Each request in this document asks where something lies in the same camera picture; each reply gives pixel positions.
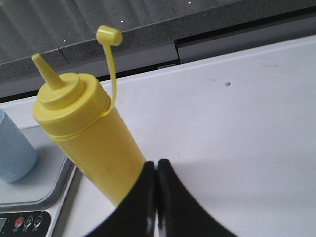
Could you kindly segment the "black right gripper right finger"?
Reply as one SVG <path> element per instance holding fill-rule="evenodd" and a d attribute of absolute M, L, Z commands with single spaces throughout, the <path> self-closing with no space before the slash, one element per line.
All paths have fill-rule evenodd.
<path fill-rule="evenodd" d="M 196 201 L 177 176 L 171 163 L 157 166 L 157 211 L 160 237 L 234 237 Z"/>

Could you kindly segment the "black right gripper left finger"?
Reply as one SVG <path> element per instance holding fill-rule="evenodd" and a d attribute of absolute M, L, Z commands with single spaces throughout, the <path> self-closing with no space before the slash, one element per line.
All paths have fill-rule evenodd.
<path fill-rule="evenodd" d="M 156 219 L 156 170 L 144 163 L 133 188 L 113 213 L 88 237 L 152 237 Z"/>

